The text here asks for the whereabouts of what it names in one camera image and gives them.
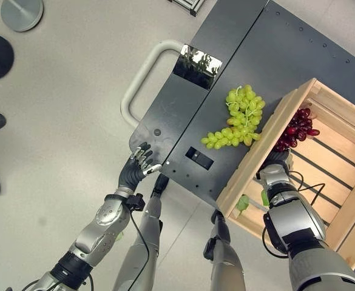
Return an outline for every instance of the wooden crate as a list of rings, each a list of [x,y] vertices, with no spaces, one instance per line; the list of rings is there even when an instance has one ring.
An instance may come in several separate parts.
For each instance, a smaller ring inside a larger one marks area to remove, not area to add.
[[[262,203],[262,186],[253,178],[300,106],[309,106],[317,115],[313,127],[320,130],[320,135],[299,142],[292,151],[293,169],[303,174],[305,187],[326,184],[313,207],[326,225],[328,245],[355,268],[355,105],[317,79],[301,85],[281,100],[265,124],[261,140],[243,158],[217,204],[231,221],[262,236],[265,208],[255,206]],[[292,179],[299,185],[296,174]],[[311,202],[317,190],[301,193]],[[257,203],[250,203],[240,214],[235,205],[242,194]]]

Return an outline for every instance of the black cable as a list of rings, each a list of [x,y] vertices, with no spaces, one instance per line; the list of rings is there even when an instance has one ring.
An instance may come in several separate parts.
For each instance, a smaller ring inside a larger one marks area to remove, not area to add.
[[[316,184],[316,185],[313,185],[313,186],[309,186],[307,188],[304,188],[304,189],[301,189],[299,191],[304,191],[304,190],[308,190],[308,189],[311,189],[311,188],[315,188],[317,186],[321,186],[320,189],[316,192],[316,195],[315,197],[312,199],[311,201],[311,205],[313,205],[317,199],[317,197],[319,197],[320,193],[322,192],[323,188],[325,187],[325,183],[320,183],[320,184]]]
[[[288,258],[287,255],[277,255],[269,250],[268,246],[265,243],[265,232],[266,232],[266,226],[263,228],[263,232],[262,232],[262,243],[263,243],[263,246],[265,247],[265,249],[268,251],[268,253],[270,253],[272,256],[279,258],[279,259],[287,259]]]
[[[134,221],[132,212],[131,212],[131,211],[129,211],[129,212],[130,212],[131,221],[133,222],[134,227],[135,227],[135,229],[136,229],[137,232],[138,232],[138,235],[140,236],[140,238],[142,239],[143,244],[145,245],[146,252],[147,252],[147,258],[146,258],[146,262],[143,264],[142,269],[141,269],[140,272],[138,273],[137,277],[135,277],[133,283],[131,283],[131,285],[130,285],[130,287],[128,288],[127,291],[130,291],[131,288],[134,286],[135,282],[137,281],[137,279],[138,279],[138,278],[140,277],[140,275],[142,274],[142,271],[145,269],[145,267],[146,267],[146,265],[147,265],[147,262],[149,262],[149,257],[150,257],[150,251],[149,251],[149,248],[148,248],[148,246],[147,246],[147,244],[146,244],[146,241],[145,241],[145,239],[143,238],[140,229],[138,228],[137,224],[136,224],[135,221]]]
[[[289,173],[296,173],[296,174],[300,175],[300,177],[301,177],[301,182],[300,182],[299,188],[297,189],[297,190],[300,190],[301,187],[302,187],[303,184],[304,184],[304,176],[303,176],[300,172],[298,172],[298,171],[289,171]]]
[[[91,291],[93,291],[93,279],[92,279],[91,274],[88,275],[88,278],[90,279]]]
[[[34,285],[38,282],[39,280],[30,282],[29,284],[27,284],[21,291],[26,291],[31,285]]]

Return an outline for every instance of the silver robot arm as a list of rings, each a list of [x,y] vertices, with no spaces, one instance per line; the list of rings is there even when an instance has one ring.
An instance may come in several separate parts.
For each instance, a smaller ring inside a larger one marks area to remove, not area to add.
[[[152,154],[149,149],[150,145],[143,143],[131,154],[121,171],[115,193],[105,197],[94,219],[81,231],[68,252],[31,290],[78,290],[113,247],[118,234],[126,228],[130,213],[143,210],[145,203],[142,195],[134,196],[134,191],[143,178],[161,168],[159,164],[152,166],[151,159],[147,160]]]
[[[355,291],[355,273],[325,243],[324,224],[289,180],[289,152],[270,153],[257,175],[270,205],[263,216],[272,245],[289,258],[293,291]]]

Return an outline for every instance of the metal handle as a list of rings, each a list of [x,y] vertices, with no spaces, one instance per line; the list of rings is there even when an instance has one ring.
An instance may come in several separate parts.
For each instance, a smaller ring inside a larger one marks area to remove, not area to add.
[[[149,53],[146,60],[143,62],[140,69],[137,71],[134,79],[131,81],[129,88],[127,88],[123,98],[121,100],[121,114],[124,120],[130,124],[132,127],[136,128],[140,123],[130,112],[130,103],[134,96],[137,94],[138,89],[141,87],[146,76],[152,70],[158,57],[166,50],[174,50],[178,53],[181,52],[183,48],[183,43],[175,41],[173,39],[167,39],[165,41],[159,42]]]

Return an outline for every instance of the green grapes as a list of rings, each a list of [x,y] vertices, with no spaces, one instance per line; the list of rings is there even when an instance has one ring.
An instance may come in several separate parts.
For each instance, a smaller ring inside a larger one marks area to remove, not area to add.
[[[261,138],[255,133],[262,119],[262,108],[266,105],[261,96],[257,96],[250,85],[231,89],[226,97],[230,118],[225,127],[218,132],[209,132],[201,139],[207,149],[220,149],[224,146],[238,147],[244,143],[251,146],[253,141]]]

